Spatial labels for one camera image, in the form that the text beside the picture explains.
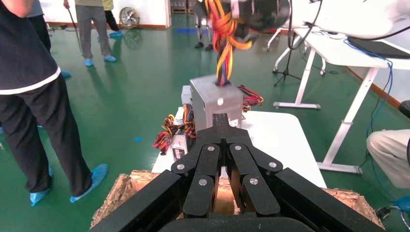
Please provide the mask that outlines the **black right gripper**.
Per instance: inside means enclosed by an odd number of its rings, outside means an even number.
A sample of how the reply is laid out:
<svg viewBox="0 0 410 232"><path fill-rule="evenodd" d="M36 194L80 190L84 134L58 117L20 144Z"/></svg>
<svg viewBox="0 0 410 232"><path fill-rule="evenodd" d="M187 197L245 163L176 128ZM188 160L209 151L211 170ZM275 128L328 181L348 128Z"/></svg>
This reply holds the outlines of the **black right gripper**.
<svg viewBox="0 0 410 232"><path fill-rule="evenodd" d="M267 31L283 26L289 19L291 6L288 0L238 0L237 33L249 30Z"/></svg>

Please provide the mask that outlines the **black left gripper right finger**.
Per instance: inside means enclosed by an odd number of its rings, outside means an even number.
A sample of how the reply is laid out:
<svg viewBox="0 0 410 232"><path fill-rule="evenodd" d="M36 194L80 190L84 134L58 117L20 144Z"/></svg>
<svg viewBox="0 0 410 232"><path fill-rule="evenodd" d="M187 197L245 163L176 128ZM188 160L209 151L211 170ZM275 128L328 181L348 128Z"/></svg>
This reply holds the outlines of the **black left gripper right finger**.
<svg viewBox="0 0 410 232"><path fill-rule="evenodd" d="M272 187L274 175L283 164L257 149L247 130L232 127L226 114L221 115L221 141L231 189L241 213L273 217L280 213Z"/></svg>

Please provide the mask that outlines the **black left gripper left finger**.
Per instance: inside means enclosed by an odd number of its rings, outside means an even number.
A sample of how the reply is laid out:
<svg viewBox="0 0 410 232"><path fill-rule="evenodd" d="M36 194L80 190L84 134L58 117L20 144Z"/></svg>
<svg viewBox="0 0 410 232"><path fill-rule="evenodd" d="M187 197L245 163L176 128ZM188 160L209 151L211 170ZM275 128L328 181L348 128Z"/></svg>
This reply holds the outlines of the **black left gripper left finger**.
<svg viewBox="0 0 410 232"><path fill-rule="evenodd" d="M184 219L207 218L214 212L220 176L221 116L213 115L212 127L199 131L193 149L171 167L179 175L176 186Z"/></svg>

